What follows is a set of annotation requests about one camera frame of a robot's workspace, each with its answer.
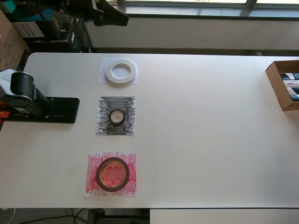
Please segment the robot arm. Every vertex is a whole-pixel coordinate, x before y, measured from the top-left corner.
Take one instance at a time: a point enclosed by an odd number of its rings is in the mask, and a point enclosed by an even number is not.
[[[12,69],[0,72],[0,101],[36,117],[51,111],[49,100],[33,84],[33,77]]]
[[[9,112],[8,121],[75,123],[78,98],[45,97],[33,77],[12,69],[0,72],[0,102]]]

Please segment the white table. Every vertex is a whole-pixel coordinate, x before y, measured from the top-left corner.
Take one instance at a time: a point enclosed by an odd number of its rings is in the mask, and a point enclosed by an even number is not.
[[[298,224],[291,209],[151,209],[150,224]]]
[[[102,57],[139,59],[137,85],[97,84]],[[265,69],[294,57],[30,56],[45,96],[80,99],[74,125],[5,122],[0,208],[299,207],[299,112]],[[95,136],[99,96],[136,96],[135,136]],[[84,197],[90,152],[137,152],[137,196]]]

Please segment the red scribbles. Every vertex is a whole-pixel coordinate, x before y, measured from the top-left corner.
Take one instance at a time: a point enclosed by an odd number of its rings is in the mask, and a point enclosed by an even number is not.
[[[107,192],[101,189],[96,181],[96,172],[99,165],[110,157],[117,157],[126,162],[129,168],[129,181],[126,186],[116,192]],[[105,167],[101,174],[105,185],[109,187],[117,186],[124,179],[123,166],[112,163]],[[135,152],[101,152],[91,153],[88,158],[87,178],[85,187],[85,196],[135,196],[136,195],[136,153]]]

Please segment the wall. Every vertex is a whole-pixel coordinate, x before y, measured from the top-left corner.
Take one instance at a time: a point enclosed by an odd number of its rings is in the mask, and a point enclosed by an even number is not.
[[[299,49],[298,21],[130,18],[87,28],[95,48]]]

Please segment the paper with red scribbles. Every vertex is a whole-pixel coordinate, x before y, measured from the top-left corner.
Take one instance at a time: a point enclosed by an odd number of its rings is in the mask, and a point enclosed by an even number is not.
[[[116,192],[107,192],[100,188],[96,181],[96,172],[99,165],[106,159],[117,157],[126,162],[129,168],[129,180],[126,186]],[[88,157],[87,179],[85,196],[135,196],[136,186],[136,152],[100,152],[90,153]]]

